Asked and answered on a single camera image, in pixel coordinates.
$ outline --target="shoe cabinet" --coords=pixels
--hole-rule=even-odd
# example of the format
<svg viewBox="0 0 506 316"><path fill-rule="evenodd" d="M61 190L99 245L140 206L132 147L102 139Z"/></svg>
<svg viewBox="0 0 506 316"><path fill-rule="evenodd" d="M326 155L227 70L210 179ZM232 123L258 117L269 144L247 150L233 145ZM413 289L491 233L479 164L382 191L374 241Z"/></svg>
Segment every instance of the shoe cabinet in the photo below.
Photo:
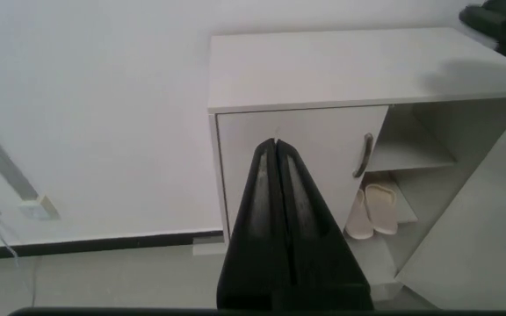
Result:
<svg viewBox="0 0 506 316"><path fill-rule="evenodd" d="M379 173L398 231L347 238L374 300L506 309L506 58L448 28L215 36L208 114L229 240L253 152L298 149L343 228Z"/></svg>

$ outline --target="cabinet door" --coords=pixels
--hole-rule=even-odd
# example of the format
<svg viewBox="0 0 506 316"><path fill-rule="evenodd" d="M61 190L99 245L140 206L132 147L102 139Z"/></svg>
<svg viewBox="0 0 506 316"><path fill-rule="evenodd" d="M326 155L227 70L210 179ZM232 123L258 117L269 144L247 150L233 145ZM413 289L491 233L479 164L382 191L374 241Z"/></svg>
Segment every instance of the cabinet door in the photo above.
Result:
<svg viewBox="0 0 506 316"><path fill-rule="evenodd" d="M506 310L506 131L398 279L443 309Z"/></svg>
<svg viewBox="0 0 506 316"><path fill-rule="evenodd" d="M298 150L343 229L362 180L352 173L360 164L365 135L378 136L386 112L387 105L380 105L219 115L229 232L237 218L255 148L269 138L281 139Z"/></svg>

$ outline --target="open shelf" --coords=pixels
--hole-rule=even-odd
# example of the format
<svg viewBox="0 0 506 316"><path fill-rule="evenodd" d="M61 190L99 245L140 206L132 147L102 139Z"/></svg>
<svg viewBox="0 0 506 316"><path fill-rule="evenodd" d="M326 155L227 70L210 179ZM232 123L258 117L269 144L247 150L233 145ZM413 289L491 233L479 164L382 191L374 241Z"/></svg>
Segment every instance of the open shelf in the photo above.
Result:
<svg viewBox="0 0 506 316"><path fill-rule="evenodd" d="M366 171L438 168L455 163L410 111L390 111Z"/></svg>
<svg viewBox="0 0 506 316"><path fill-rule="evenodd" d="M395 210L398 223L418 221L413 209L389 172L366 173L363 186L370 183L379 184L395 192ZM399 267L395 264L384 235L374 232L372 238L361 241L354 240L349 236L345 236L345 238L371 285L372 300L381 301L393 298L401 289L402 284L395 280Z"/></svg>
<svg viewBox="0 0 506 316"><path fill-rule="evenodd" d="M346 240L370 284L372 300L394 298L402 285L395 280L397 267L382 236L376 233L372 238L363 241L350 237Z"/></svg>
<svg viewBox="0 0 506 316"><path fill-rule="evenodd" d="M363 183L376 183L395 192L395 212L397 213L398 223L414 223L419 220L409 205L408 200L403 196L400 187L389 175L389 172L366 173Z"/></svg>

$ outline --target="white slipper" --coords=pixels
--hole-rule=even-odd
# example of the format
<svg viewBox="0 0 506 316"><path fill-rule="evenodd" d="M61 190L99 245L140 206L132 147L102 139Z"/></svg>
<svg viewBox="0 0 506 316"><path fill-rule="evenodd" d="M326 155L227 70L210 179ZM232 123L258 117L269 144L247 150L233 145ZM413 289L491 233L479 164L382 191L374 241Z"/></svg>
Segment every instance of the white slipper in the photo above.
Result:
<svg viewBox="0 0 506 316"><path fill-rule="evenodd" d="M344 230L350 237L357 240L368 239L374 235L374 228L366 212L365 193L362 190L357 192Z"/></svg>
<svg viewBox="0 0 506 316"><path fill-rule="evenodd" d="M378 233L397 233L395 192L378 184L368 184L365 195L368 218L374 229Z"/></svg>

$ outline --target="tile floor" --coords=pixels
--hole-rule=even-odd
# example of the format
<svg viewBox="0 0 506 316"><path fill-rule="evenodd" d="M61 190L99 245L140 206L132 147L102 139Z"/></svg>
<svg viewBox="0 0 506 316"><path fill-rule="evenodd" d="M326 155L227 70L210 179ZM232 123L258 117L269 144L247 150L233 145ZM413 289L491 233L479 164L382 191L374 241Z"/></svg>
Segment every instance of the tile floor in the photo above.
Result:
<svg viewBox="0 0 506 316"><path fill-rule="evenodd" d="M26 257L19 273L12 259L0 259L0 315L31 304L21 277L34 281L36 306L216 308L223 260L220 254L193 255L193 246L141 248ZM403 291L376 307L430 305Z"/></svg>

